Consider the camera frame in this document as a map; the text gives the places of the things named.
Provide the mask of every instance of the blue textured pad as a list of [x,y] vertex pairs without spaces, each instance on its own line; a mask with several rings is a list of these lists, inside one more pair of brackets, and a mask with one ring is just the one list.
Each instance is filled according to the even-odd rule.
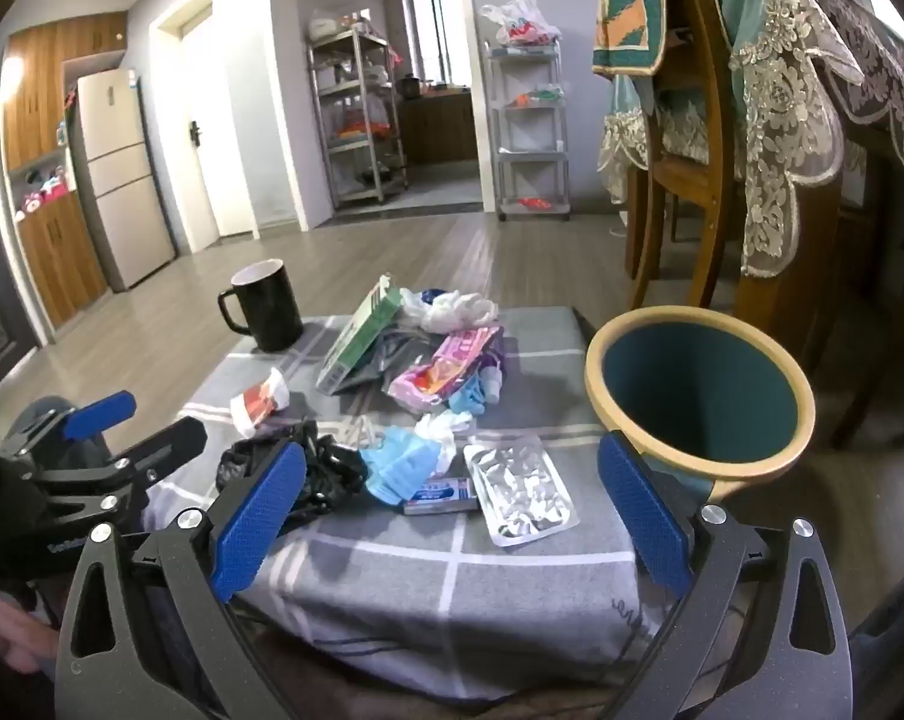
[[82,442],[135,415],[135,397],[123,389],[114,395],[103,397],[84,409],[69,414],[62,428],[62,435],[72,442]]
[[599,442],[599,478],[652,580],[679,598],[692,584],[689,545],[672,513],[638,466],[636,450],[620,432]]
[[305,452],[290,442],[221,529],[209,580],[218,600],[252,584],[304,484]]

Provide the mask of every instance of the pink snack bag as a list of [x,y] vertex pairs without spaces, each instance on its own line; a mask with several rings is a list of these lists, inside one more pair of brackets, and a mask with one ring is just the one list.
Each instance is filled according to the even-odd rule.
[[414,365],[388,386],[388,394],[415,412],[429,412],[468,379],[482,351],[501,325],[460,330],[449,335],[429,365]]

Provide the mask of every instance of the storage rack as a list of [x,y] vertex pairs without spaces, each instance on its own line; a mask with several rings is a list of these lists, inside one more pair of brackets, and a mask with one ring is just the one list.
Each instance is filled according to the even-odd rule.
[[[569,162],[568,128],[565,121],[565,98],[527,105],[516,105],[510,98],[508,69],[513,63],[528,66],[538,63],[548,68],[548,83],[561,85],[561,49],[556,41],[547,46],[492,47],[486,42],[486,60],[489,65],[489,88],[492,89],[492,159],[495,164],[495,202],[499,220],[505,221],[509,215],[560,215],[568,220],[571,211],[569,203]],[[538,116],[529,111],[548,111],[552,116],[551,145],[545,148],[516,151],[511,146],[513,127],[517,127],[519,116]],[[503,143],[502,130],[505,127],[507,141]],[[548,208],[535,208],[519,202],[516,191],[516,177],[511,169],[518,163],[551,163],[556,167],[556,194],[540,196],[549,203]]]
[[[351,52],[353,61],[354,79],[345,79],[334,86],[319,89],[319,75],[316,71],[316,57],[327,52]],[[370,52],[382,52],[381,64],[388,73],[387,83],[375,83],[366,78],[364,72],[364,60]],[[391,68],[391,52],[388,43],[382,38],[369,34],[359,23],[353,25],[336,35],[321,38],[309,45],[309,70],[312,74],[312,92],[316,105],[316,119],[319,123],[319,138],[322,142],[322,157],[325,162],[325,173],[328,176],[329,190],[332,193],[332,204],[338,209],[343,203],[364,199],[377,199],[385,202],[386,197],[401,189],[409,188],[409,180],[406,172],[405,152],[402,149],[402,138],[398,125],[398,113],[396,110],[396,84],[394,83],[393,68]],[[388,137],[374,136],[372,133],[372,121],[369,119],[369,95],[380,95],[386,100],[386,110],[391,116],[390,135]],[[322,106],[332,103],[350,109],[358,100],[362,106],[366,133],[358,138],[333,141],[329,137],[325,127]],[[336,186],[336,175],[332,170],[332,159],[336,155],[351,153],[353,156],[359,149],[369,150],[369,163],[372,166],[374,187],[369,189],[350,191],[339,194]],[[393,175],[386,181],[382,175],[379,164],[386,164]]]

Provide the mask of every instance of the mug handle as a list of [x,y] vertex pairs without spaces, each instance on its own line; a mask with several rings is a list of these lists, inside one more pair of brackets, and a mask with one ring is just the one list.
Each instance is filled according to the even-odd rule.
[[221,317],[225,320],[225,324],[228,324],[229,330],[242,336],[250,336],[252,330],[249,330],[247,327],[242,327],[241,324],[236,324],[232,317],[230,317],[228,308],[225,308],[225,298],[234,294],[235,290],[225,290],[223,293],[218,293],[218,310],[221,312]]

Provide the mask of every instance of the hand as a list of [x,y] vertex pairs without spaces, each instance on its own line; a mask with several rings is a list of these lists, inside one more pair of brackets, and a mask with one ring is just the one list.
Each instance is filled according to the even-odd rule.
[[0,594],[0,658],[23,674],[39,670],[39,659],[55,659],[58,632]]

